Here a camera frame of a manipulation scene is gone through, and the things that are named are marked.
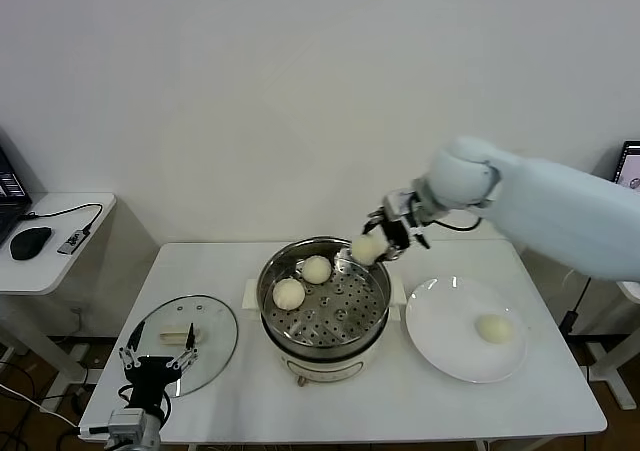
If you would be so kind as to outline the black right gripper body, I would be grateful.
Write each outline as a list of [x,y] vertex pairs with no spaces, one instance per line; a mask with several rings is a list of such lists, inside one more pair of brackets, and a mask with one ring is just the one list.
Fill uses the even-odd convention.
[[388,220],[383,222],[383,234],[388,242],[388,247],[394,250],[406,250],[411,240],[404,224],[399,220]]

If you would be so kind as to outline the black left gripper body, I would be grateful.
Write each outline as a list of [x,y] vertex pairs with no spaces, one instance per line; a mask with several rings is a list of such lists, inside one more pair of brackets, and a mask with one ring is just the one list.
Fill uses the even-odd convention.
[[131,406],[160,406],[165,388],[177,382],[182,371],[169,356],[143,356],[136,364],[127,364],[124,374],[132,385]]

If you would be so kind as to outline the silver black-tipped left gripper finger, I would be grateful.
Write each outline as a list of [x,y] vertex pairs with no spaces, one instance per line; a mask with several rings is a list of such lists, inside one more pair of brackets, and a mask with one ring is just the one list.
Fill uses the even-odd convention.
[[140,366],[137,350],[141,341],[144,327],[145,321],[142,320],[131,332],[126,344],[123,347],[120,347],[118,350],[119,357],[124,369],[133,369],[134,367]]
[[178,357],[172,359],[168,363],[169,369],[186,371],[197,360],[198,349],[195,346],[195,339],[196,335],[194,331],[194,324],[191,323],[187,333],[184,350]]

